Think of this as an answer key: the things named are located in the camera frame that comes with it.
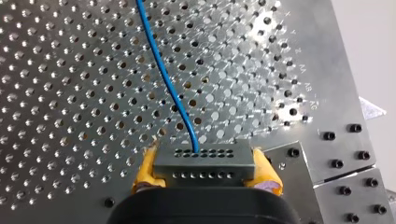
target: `aluminum breadboard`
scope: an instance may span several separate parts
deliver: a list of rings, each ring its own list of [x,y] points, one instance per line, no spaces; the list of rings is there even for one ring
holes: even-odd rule
[[[145,7],[201,143],[298,140],[316,183],[375,163],[329,0]],[[0,15],[2,219],[105,222],[153,135],[189,141],[135,2],[0,0]]]

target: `blue cable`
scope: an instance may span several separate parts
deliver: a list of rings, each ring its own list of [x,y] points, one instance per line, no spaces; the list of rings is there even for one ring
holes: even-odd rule
[[[142,2],[142,0],[136,0],[136,4],[137,4],[137,10],[139,11],[139,14],[140,14],[140,19],[142,20],[143,26],[145,28],[145,33],[146,33],[146,37],[148,39],[148,43],[151,47],[152,54],[154,54],[155,62],[157,63],[158,68],[160,69],[161,76],[163,76],[163,81],[165,82],[166,88],[168,88],[169,93],[171,93],[172,99],[175,102],[178,112],[180,113],[180,116],[183,118],[184,124],[186,125],[187,130],[189,131],[191,144],[192,144],[192,150],[195,153],[198,153],[199,152],[199,143],[198,143],[197,136],[195,135],[195,132],[191,125],[189,116],[187,115],[183,104],[178,100],[177,92],[176,92],[174,86],[172,85],[172,81],[169,78],[168,73],[166,72],[166,68],[165,68],[165,65],[163,64],[163,60],[161,59],[161,55],[160,55],[160,52],[158,51],[157,44],[155,43],[154,37],[152,36],[152,33],[151,33],[151,28],[149,26],[149,21],[146,16],[146,10],[145,10],[145,7],[143,6],[143,2]]]

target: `hex socket screw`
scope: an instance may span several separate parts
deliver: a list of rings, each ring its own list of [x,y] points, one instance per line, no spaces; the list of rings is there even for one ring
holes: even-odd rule
[[[376,213],[378,213],[379,215],[384,215],[384,214],[386,214],[388,212],[388,209],[385,206],[381,205],[381,204],[376,204],[374,206],[374,211]]]
[[[361,133],[362,127],[360,124],[349,124],[348,130],[350,133]]]
[[[300,156],[300,150],[293,147],[289,149],[288,154],[290,157],[298,158]]]
[[[354,214],[354,213],[349,213],[346,215],[346,218],[349,222],[351,223],[358,223],[359,220],[361,220],[358,215]]]
[[[379,183],[378,180],[375,178],[368,178],[366,179],[366,186],[371,187],[371,188],[376,188],[378,187]]]
[[[335,133],[334,132],[326,132],[323,134],[323,139],[326,141],[333,141],[335,139]]]
[[[344,162],[341,160],[332,160],[332,168],[341,169],[344,167]]]
[[[360,151],[359,154],[358,154],[358,158],[359,158],[359,160],[368,161],[371,158],[370,152],[368,152],[368,151]]]
[[[338,192],[342,195],[348,196],[352,193],[352,189],[350,187],[347,186],[343,186],[341,187]]]

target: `mounting hole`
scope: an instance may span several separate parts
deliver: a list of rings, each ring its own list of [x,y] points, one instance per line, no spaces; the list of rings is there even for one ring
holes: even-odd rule
[[[234,173],[233,173],[233,172],[230,172],[230,173],[227,174],[227,178],[229,178],[229,179],[232,179],[233,176],[234,176]]]
[[[106,198],[105,199],[105,207],[111,208],[114,206],[116,201],[113,198]]]
[[[292,116],[296,116],[296,115],[297,115],[297,110],[294,109],[294,108],[292,108],[292,109],[289,111],[289,113],[290,113]]]
[[[218,174],[218,178],[219,179],[222,179],[222,178],[225,178],[226,177],[226,174],[224,173],[224,172],[220,172],[219,174]]]

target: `perforated metal plate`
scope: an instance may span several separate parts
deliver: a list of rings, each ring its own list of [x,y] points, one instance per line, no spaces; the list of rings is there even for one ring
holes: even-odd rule
[[[314,182],[375,163],[330,1],[145,6],[201,143],[299,140]],[[0,214],[104,222],[152,135],[189,139],[134,1],[2,0],[0,15]]]

